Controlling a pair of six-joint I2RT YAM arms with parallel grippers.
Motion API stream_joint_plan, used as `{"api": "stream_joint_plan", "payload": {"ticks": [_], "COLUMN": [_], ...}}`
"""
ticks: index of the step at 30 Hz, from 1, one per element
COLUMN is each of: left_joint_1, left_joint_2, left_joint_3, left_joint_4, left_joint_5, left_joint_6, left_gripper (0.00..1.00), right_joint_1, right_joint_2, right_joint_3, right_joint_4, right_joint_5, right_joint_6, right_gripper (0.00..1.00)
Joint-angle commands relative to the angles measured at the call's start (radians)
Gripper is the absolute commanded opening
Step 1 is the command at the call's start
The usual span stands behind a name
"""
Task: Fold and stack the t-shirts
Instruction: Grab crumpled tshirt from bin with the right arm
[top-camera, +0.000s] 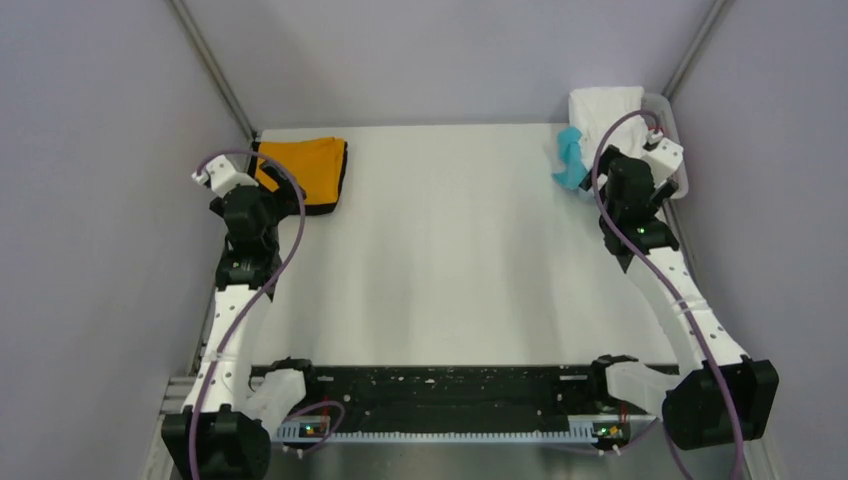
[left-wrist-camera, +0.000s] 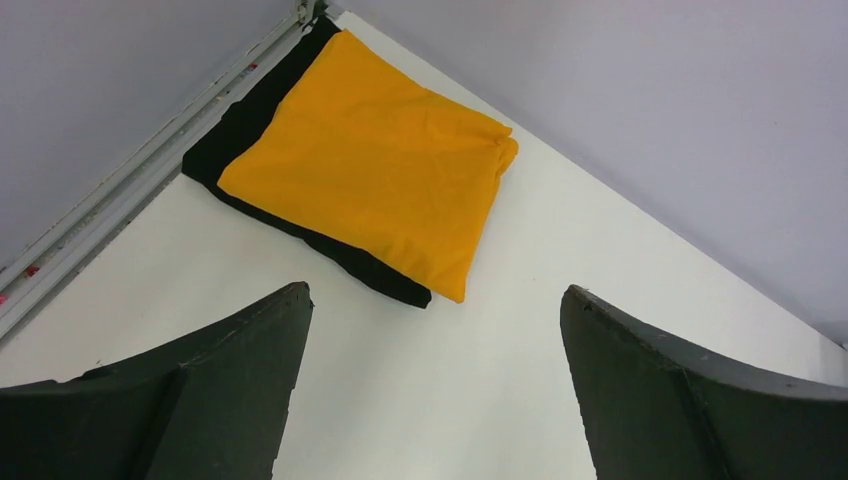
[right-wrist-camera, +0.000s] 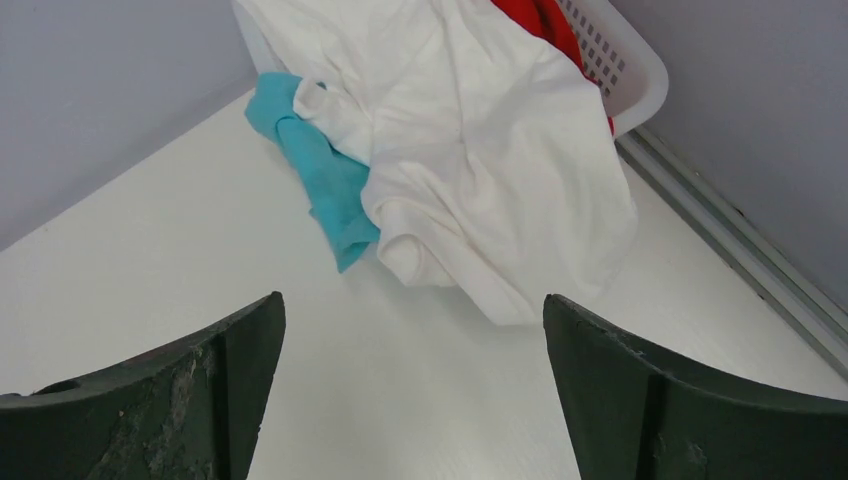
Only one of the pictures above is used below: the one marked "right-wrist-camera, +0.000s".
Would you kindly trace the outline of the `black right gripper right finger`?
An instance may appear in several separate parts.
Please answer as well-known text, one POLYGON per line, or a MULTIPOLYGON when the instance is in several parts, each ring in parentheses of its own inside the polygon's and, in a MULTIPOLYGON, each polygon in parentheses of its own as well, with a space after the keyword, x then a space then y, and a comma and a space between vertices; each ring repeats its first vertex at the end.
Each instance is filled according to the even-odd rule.
POLYGON ((847 405, 748 380, 561 296, 547 352, 584 479, 843 479, 847 405))

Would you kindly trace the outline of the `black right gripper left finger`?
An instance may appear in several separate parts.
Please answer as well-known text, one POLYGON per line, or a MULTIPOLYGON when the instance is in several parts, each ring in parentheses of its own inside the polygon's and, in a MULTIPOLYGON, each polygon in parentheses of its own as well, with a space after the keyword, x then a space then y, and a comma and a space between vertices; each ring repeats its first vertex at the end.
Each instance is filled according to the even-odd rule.
POLYGON ((286 330, 274 292, 190 335, 1 398, 5 479, 244 479, 286 330))

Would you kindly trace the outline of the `white t-shirt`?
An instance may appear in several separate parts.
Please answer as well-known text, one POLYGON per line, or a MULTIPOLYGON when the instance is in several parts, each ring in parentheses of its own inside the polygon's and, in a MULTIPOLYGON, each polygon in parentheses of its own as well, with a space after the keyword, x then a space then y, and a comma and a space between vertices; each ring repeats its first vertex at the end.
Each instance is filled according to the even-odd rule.
POLYGON ((247 1, 295 113, 369 168, 376 254, 499 325, 588 303, 637 212, 599 90, 489 1, 247 1))

